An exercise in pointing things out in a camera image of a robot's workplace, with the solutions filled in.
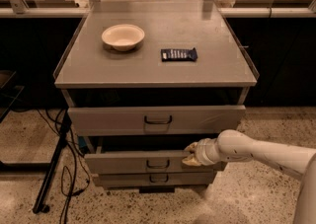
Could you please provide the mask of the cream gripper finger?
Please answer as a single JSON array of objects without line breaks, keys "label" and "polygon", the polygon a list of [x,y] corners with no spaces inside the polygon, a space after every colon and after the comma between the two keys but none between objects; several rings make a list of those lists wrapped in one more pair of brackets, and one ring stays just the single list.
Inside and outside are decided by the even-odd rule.
[{"label": "cream gripper finger", "polygon": [[196,142],[193,142],[193,143],[191,143],[190,145],[188,145],[186,148],[185,148],[185,150],[186,151],[189,151],[189,152],[191,152],[191,153],[193,153],[195,150],[196,150],[196,147],[197,147],[197,143]]},{"label": "cream gripper finger", "polygon": [[198,167],[200,165],[200,161],[194,155],[184,158],[182,163],[191,167]]}]

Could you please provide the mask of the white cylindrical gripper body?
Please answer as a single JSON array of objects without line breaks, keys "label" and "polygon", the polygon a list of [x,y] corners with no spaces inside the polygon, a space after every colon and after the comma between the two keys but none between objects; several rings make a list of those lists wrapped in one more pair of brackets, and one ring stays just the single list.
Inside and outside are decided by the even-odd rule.
[{"label": "white cylindrical gripper body", "polygon": [[210,166],[220,161],[219,150],[215,139],[205,138],[197,143],[197,160],[204,166]]}]

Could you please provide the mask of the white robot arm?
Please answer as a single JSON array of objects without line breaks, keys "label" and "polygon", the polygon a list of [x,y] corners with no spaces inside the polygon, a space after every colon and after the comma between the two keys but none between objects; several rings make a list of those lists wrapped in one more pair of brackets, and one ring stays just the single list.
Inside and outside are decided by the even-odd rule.
[{"label": "white robot arm", "polygon": [[188,166],[255,160],[300,181],[293,224],[316,224],[316,150],[260,141],[227,129],[216,138],[205,138],[185,148]]}]

